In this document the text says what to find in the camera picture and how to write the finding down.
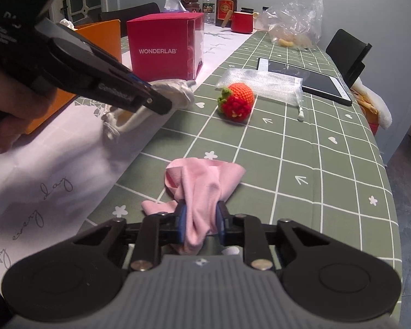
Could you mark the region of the person left hand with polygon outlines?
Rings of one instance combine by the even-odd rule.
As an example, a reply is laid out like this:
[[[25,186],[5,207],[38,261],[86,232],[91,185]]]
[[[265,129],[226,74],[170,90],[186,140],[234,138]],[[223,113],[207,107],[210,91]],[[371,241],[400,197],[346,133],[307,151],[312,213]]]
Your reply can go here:
[[[10,150],[33,120],[47,113],[56,93],[56,88],[35,93],[0,71],[0,111],[8,114],[0,122],[0,154]]]

